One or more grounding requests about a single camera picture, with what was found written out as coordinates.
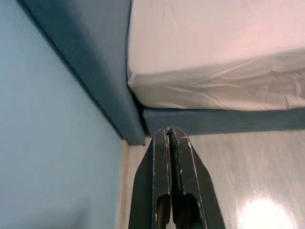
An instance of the light blue wall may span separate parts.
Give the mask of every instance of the light blue wall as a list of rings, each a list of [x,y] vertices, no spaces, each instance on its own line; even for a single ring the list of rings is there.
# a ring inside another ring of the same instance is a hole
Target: light blue wall
[[[0,0],[0,228],[112,229],[121,140],[14,0]]]

